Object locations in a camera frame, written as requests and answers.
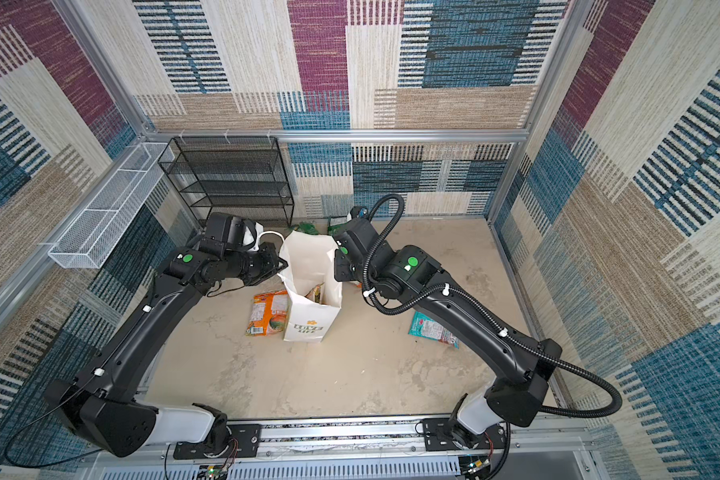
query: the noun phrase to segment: white wire basket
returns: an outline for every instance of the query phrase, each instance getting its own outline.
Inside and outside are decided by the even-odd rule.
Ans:
[[[131,152],[80,215],[48,252],[62,268],[101,268],[163,171],[159,161],[172,161],[163,143],[142,143]]]

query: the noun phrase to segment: black mesh shelf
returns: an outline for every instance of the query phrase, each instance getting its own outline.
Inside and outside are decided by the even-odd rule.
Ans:
[[[293,193],[277,139],[184,137],[169,148],[176,159],[160,166],[201,224],[218,211],[290,225]]]

